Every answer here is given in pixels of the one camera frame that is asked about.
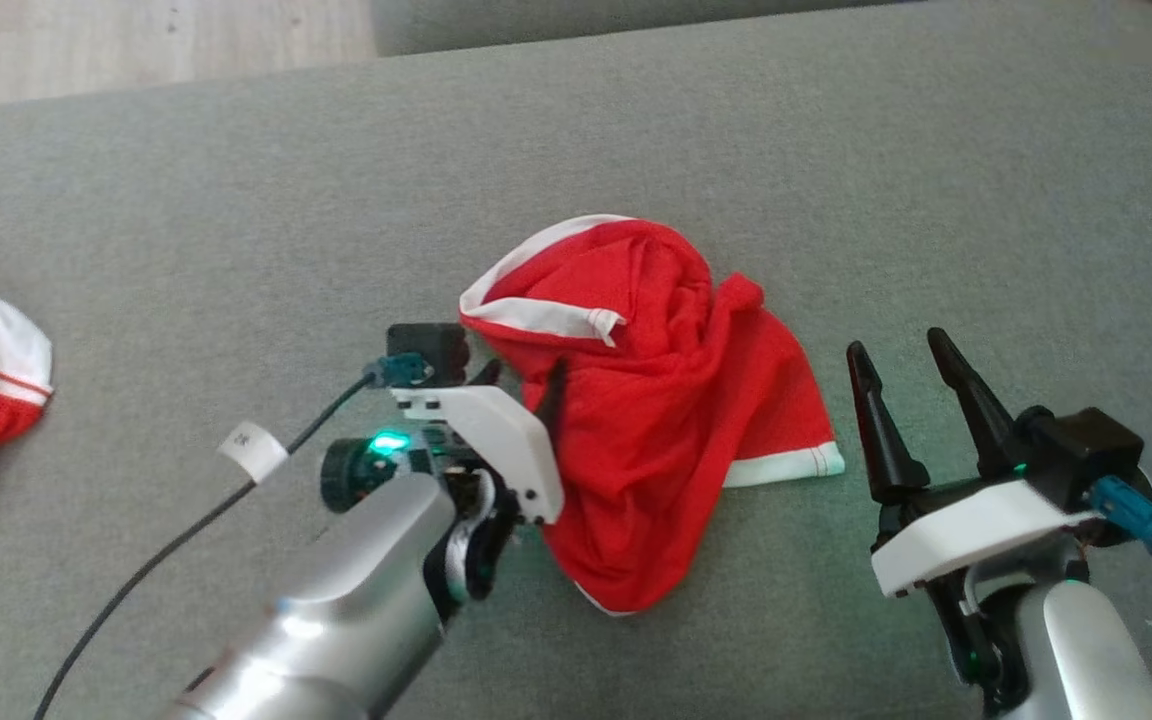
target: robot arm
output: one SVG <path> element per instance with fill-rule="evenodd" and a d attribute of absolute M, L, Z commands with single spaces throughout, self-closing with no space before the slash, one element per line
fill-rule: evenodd
<path fill-rule="evenodd" d="M 1129 536 L 1094 509 L 1107 477 L 1152 503 L 1144 442 L 1102 411 L 1013 420 L 945 331 L 929 344 L 977 446 L 978 478 L 932 486 L 905 449 L 865 348 L 847 348 L 879 510 L 870 552 L 888 597 L 927 592 L 955 673 L 986 717 L 1152 719 L 1152 677 L 1114 606 L 1089 584 L 1087 546 Z"/>
<path fill-rule="evenodd" d="M 168 720 L 382 717 L 492 589 L 516 524 L 562 510 L 550 438 L 493 386 L 396 388 L 412 437 L 338 441 L 323 494 L 344 511 L 294 561 L 265 614 Z"/>

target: label tag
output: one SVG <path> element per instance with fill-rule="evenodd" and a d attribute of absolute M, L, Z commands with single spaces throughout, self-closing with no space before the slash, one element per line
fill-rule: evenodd
<path fill-rule="evenodd" d="M 215 452 L 238 462 L 257 483 L 268 478 L 287 460 L 282 444 L 268 430 L 248 420 L 242 420 Z"/>

